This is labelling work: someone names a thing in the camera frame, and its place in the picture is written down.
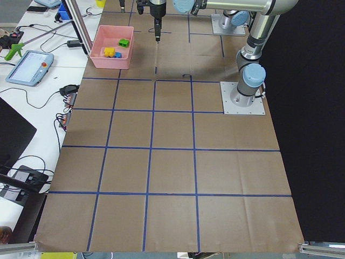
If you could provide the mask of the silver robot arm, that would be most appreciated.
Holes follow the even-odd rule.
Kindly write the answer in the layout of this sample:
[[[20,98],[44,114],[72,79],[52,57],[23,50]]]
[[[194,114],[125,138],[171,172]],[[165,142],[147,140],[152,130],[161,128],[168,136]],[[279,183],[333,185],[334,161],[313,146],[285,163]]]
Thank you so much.
[[[192,107],[195,112],[220,112],[223,108],[220,82],[238,82],[242,68],[236,59],[246,44],[246,25],[234,26],[218,34],[219,21],[225,16],[208,11],[199,18],[170,12],[163,18],[161,41],[155,42],[151,15],[136,17],[132,23],[144,33],[142,40],[149,52],[145,63],[149,76],[163,80],[157,90],[158,110],[186,110],[187,82],[192,82]]]
[[[196,16],[199,10],[205,9],[207,1],[173,1],[173,7],[180,13],[190,12]],[[149,7],[150,14],[154,18],[154,29],[160,30],[162,28],[162,18],[166,15],[167,1],[136,1],[138,14],[143,14],[144,7]],[[250,16],[248,11],[223,11],[225,20],[221,25],[227,27],[227,22],[230,25],[241,26],[245,24]]]

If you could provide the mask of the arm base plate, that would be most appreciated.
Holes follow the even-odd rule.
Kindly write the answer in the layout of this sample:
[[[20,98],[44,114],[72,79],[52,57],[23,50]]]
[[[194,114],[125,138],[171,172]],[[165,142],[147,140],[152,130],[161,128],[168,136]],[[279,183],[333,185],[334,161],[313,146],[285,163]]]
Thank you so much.
[[[212,32],[214,35],[245,36],[244,24],[248,15],[237,13],[234,16],[226,17],[221,14],[212,14]]]
[[[243,96],[238,92],[237,85],[237,82],[220,82],[224,114],[265,115],[262,98]]]

